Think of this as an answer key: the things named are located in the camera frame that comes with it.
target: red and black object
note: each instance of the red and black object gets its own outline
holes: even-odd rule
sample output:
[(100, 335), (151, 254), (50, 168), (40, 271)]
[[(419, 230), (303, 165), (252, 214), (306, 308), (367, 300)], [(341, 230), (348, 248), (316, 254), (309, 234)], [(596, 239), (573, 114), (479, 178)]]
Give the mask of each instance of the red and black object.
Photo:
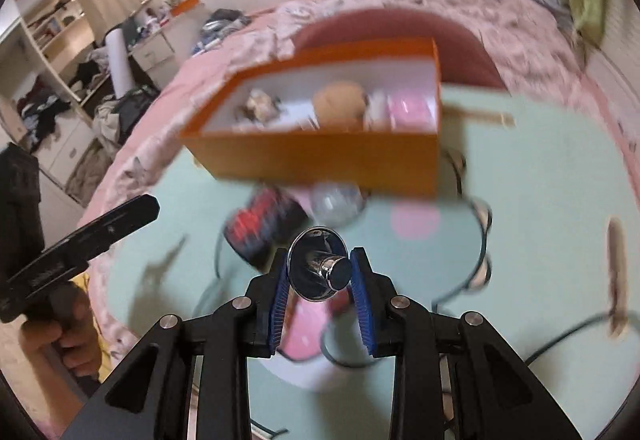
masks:
[(236, 254), (263, 271), (274, 247), (288, 244), (307, 220), (295, 198), (277, 187), (264, 187), (229, 218), (224, 236)]

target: pillow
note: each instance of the pillow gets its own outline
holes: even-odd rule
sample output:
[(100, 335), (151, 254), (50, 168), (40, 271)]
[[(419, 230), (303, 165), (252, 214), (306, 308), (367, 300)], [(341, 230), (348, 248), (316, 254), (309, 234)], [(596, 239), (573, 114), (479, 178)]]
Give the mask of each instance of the pillow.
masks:
[(494, 62), (473, 33), (428, 12), (399, 8), (345, 12), (305, 26), (292, 41), (297, 50), (303, 50), (396, 37), (433, 38), (443, 82), (507, 90)]

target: drawer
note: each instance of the drawer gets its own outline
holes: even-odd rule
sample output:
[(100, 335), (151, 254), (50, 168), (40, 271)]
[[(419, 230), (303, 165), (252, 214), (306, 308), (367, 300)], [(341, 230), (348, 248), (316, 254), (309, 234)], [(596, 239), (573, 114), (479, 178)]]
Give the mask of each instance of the drawer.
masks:
[(158, 34), (150, 41), (145, 42), (141, 48), (133, 50), (133, 58), (138, 62), (140, 68), (144, 71), (148, 71), (156, 64), (167, 60), (169, 57), (174, 56), (169, 43), (166, 41), (162, 34)]
[(175, 58), (172, 57), (154, 66), (148, 70), (147, 73), (149, 74), (149, 78), (158, 86), (158, 89), (162, 91), (166, 85), (174, 79), (174, 76), (176, 76), (179, 70), (180, 66)]
[(66, 142), (80, 124), (85, 125), (73, 109), (56, 116), (55, 133), (47, 136), (34, 153), (40, 163), (40, 167), (47, 171), (52, 168)]
[(49, 169), (50, 174), (66, 185), (94, 139), (91, 128), (84, 122), (79, 123)]

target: white cabinet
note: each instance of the white cabinet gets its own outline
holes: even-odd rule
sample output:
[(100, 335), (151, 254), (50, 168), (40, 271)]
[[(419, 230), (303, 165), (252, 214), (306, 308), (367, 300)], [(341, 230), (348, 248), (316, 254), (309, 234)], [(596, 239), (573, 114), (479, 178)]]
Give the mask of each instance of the white cabinet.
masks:
[(174, 51), (162, 36), (162, 33), (158, 33), (142, 43), (139, 48), (135, 48), (132, 55), (140, 65), (140, 68), (144, 71), (149, 71), (160, 62), (174, 57)]
[(84, 209), (40, 173), (40, 219), (45, 246), (54, 245), (76, 229)]
[(16, 106), (18, 100), (31, 91), (37, 78), (72, 104), (68, 111), (56, 116), (54, 133), (46, 136), (33, 152), (40, 168), (66, 187), (95, 135), (87, 123), (88, 116), (73, 100), (66, 84), (50, 67), (23, 20), (18, 18), (0, 34), (0, 114), (5, 131), (16, 143), (21, 143), (26, 135)]

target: metal screw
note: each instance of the metal screw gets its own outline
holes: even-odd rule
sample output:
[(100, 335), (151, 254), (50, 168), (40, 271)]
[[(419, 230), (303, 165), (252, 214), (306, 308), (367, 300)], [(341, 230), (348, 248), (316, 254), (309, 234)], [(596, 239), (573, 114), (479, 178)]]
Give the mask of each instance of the metal screw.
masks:
[(393, 306), (393, 308), (397, 308), (398, 310), (407, 308), (407, 306), (409, 306), (410, 304), (411, 301), (409, 301), (409, 298), (404, 297), (403, 295), (397, 295), (391, 298), (391, 306)]
[(178, 317), (176, 317), (173, 314), (165, 315), (164, 317), (160, 318), (160, 326), (165, 330), (168, 330), (169, 328), (173, 328), (177, 324), (178, 324)]
[(247, 296), (241, 295), (240, 297), (236, 297), (231, 304), (236, 310), (244, 310), (251, 306), (251, 299)]
[(478, 312), (469, 312), (465, 314), (465, 321), (472, 326), (480, 326), (484, 319)]

